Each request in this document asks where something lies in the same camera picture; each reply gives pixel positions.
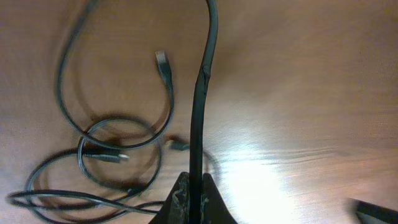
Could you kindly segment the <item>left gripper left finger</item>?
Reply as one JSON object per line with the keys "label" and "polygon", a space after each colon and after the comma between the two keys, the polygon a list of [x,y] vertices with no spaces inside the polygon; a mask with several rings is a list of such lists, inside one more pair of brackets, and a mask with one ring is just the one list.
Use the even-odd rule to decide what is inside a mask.
{"label": "left gripper left finger", "polygon": [[158,214],[149,224],[186,224],[189,216],[189,173],[182,172]]}

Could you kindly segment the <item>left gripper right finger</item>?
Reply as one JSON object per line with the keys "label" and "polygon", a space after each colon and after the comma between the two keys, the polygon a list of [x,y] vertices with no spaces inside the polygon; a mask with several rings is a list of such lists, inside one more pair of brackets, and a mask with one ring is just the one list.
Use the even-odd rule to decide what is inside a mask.
{"label": "left gripper right finger", "polygon": [[202,224],[237,224],[227,209],[215,181],[209,173],[203,174],[201,195]]}

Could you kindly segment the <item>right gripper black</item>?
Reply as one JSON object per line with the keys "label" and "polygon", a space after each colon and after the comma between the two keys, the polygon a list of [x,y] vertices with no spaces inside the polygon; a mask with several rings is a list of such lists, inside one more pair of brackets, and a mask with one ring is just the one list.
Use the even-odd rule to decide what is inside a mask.
{"label": "right gripper black", "polygon": [[397,211],[357,200],[354,214],[361,224],[397,224]]}

